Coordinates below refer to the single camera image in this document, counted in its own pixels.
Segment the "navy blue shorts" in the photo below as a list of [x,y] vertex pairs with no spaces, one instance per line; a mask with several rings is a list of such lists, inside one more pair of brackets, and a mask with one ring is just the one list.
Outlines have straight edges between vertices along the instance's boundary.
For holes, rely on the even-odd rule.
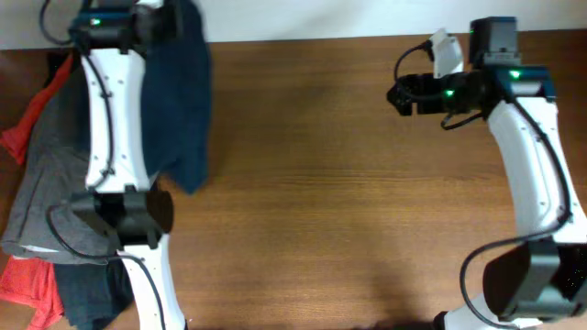
[[141,91],[142,147],[149,176],[168,175],[192,194],[208,175],[211,59],[196,3],[180,0],[181,35],[152,47]]

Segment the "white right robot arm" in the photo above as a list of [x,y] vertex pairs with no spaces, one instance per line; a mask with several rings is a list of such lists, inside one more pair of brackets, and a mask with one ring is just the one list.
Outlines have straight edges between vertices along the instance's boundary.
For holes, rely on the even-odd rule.
[[442,115],[452,130],[481,119],[495,138],[515,207],[515,237],[482,275],[482,293],[439,313],[434,329],[535,329],[586,312],[586,215],[559,139],[557,94],[543,66],[522,62],[512,16],[470,25],[470,45],[440,29],[418,45],[430,73],[395,75],[402,116]]

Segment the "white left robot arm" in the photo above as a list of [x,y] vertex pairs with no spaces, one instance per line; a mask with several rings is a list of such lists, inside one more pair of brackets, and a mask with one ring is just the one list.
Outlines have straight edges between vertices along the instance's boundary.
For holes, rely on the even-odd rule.
[[169,262],[172,198],[154,188],[142,147],[146,51],[176,37],[174,1],[87,1],[69,34],[87,83],[91,147],[86,190],[69,208],[104,237],[105,261],[122,261],[142,329],[184,329]]

